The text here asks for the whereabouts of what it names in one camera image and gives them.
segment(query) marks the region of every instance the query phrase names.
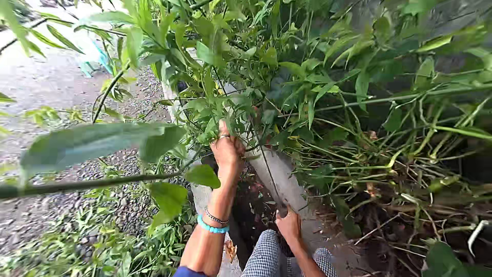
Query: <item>checkered pants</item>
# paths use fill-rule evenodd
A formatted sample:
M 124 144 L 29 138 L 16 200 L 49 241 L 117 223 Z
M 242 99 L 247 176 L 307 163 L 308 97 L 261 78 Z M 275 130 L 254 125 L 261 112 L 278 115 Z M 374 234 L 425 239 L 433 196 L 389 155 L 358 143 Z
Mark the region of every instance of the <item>checkered pants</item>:
M 327 277 L 337 277 L 330 262 L 331 253 L 326 248 L 319 248 L 313 259 Z M 275 231 L 261 233 L 251 257 L 246 263 L 242 277 L 298 277 L 304 276 L 295 258 L 287 258 L 277 242 Z

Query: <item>bracelet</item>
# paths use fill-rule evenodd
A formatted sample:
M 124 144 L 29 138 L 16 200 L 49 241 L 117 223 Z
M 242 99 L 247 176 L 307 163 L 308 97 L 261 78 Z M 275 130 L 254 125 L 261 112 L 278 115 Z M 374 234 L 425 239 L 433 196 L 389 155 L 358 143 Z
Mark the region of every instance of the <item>bracelet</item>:
M 200 227 L 202 227 L 203 229 L 205 229 L 211 233 L 214 233 L 214 234 L 217 234 L 217 233 L 224 234 L 225 232 L 229 232 L 229 226 L 226 226 L 224 228 L 217 228 L 217 227 L 212 227 L 212 226 L 207 225 L 205 222 L 203 222 L 202 215 L 198 216 L 198 225 L 200 225 Z
M 205 214 L 206 214 L 206 215 L 207 215 L 207 216 L 208 216 L 211 220 L 216 221 L 216 222 L 218 222 L 218 223 L 220 223 L 220 224 L 227 224 L 227 223 L 229 223 L 229 220 L 227 220 L 227 221 L 222 221 L 222 220 L 220 220 L 220 219 L 216 218 L 215 216 L 211 215 L 211 214 L 209 213 L 209 209 L 208 209 L 208 207 L 207 207 L 207 206 L 205 206 L 204 210 L 205 210 Z

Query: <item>person's left hand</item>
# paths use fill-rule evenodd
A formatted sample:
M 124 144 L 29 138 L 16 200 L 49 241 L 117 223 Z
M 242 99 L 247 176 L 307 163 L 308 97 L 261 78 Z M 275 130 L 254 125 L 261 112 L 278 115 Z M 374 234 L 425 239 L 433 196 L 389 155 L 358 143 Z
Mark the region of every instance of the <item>person's left hand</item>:
M 223 120 L 219 120 L 218 123 L 218 137 L 216 141 L 210 143 L 210 148 L 214 153 L 215 161 L 217 161 L 219 171 L 230 171 L 234 176 L 239 175 L 241 170 L 241 157 L 244 156 L 245 146 L 241 142 L 240 138 L 223 135 L 229 135 L 227 126 Z

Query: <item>hand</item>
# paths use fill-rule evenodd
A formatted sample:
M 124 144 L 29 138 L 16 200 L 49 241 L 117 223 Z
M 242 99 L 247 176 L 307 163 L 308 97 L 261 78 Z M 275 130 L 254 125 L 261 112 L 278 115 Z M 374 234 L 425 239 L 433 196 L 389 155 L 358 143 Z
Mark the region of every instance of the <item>hand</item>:
M 219 137 L 229 135 L 229 131 L 223 120 L 219 120 L 218 122 L 218 135 Z M 234 176 L 239 176 L 239 171 L 241 170 L 240 165 L 243 164 L 241 157 L 244 156 L 246 150 L 241 139 L 232 136 L 219 138 L 210 144 L 210 148 L 214 153 L 219 171 L 222 169 Z
M 293 243 L 301 242 L 301 217 L 287 205 L 288 213 L 284 218 L 281 218 L 280 211 L 277 210 L 277 224 L 280 233 L 287 241 L 287 244 L 293 245 Z

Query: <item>turquoise beaded bracelet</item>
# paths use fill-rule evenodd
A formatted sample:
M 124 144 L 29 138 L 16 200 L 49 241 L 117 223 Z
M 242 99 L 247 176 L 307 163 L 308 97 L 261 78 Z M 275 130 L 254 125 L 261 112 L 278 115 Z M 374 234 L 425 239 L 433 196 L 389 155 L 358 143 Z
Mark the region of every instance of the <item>turquoise beaded bracelet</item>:
M 217 228 L 217 227 L 212 227 L 212 226 L 209 226 L 207 225 L 205 222 L 203 222 L 203 218 L 202 218 L 202 215 L 199 215 L 198 216 L 198 224 L 205 230 L 211 232 L 211 233 L 214 233 L 214 234 L 217 234 L 217 233 L 221 233 L 221 234 L 224 234 L 225 232 L 229 232 L 229 226 L 226 226 L 224 228 Z

